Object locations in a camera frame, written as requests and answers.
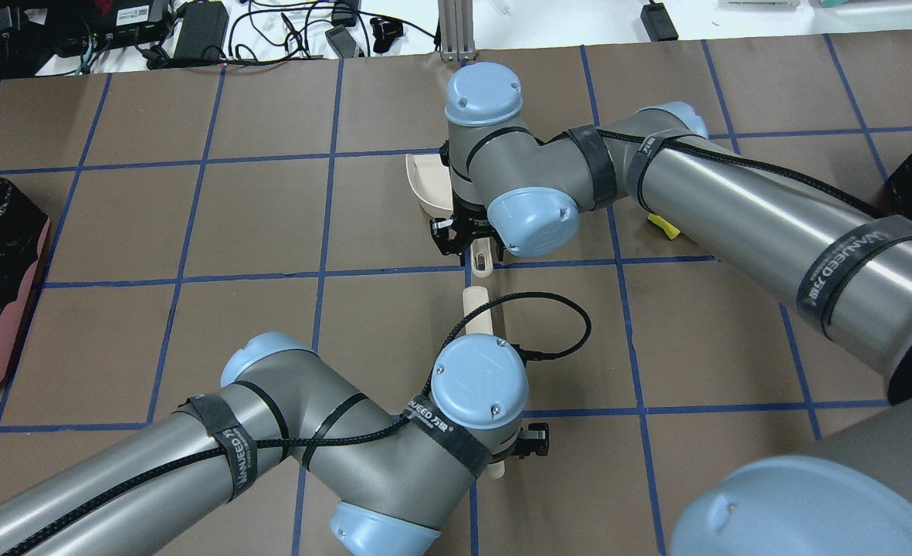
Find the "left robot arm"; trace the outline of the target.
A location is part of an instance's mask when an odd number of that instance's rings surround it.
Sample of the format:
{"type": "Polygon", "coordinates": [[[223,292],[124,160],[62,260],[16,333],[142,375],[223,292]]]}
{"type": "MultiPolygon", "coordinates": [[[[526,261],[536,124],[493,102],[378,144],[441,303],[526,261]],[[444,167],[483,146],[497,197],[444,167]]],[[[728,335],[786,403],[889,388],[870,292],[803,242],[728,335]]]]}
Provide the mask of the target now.
{"type": "Polygon", "coordinates": [[[578,351],[592,331],[574,300],[520,292],[459,321],[399,416],[314,351],[267,332],[237,351],[222,387],[162,422],[0,504],[0,555],[152,555],[292,460],[337,497],[331,529],[354,555],[423,555],[487,467],[548,453],[520,426],[526,365],[578,351]],[[584,330],[564,351],[526,351],[469,331],[509,300],[554,300],[584,330]]]}

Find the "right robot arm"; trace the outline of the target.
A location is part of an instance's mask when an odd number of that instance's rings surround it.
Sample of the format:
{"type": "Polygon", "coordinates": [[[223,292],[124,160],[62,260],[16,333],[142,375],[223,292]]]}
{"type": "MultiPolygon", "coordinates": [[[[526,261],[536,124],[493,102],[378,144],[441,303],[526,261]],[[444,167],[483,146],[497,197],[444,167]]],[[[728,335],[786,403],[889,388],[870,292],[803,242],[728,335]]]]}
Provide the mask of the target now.
{"type": "Polygon", "coordinates": [[[912,221],[707,139],[687,104],[540,142],[497,63],[446,86],[456,217],[519,257],[624,197],[762,285],[885,380],[890,407],[794,455],[743,466],[683,510],[671,555],[912,555],[912,221]]]}

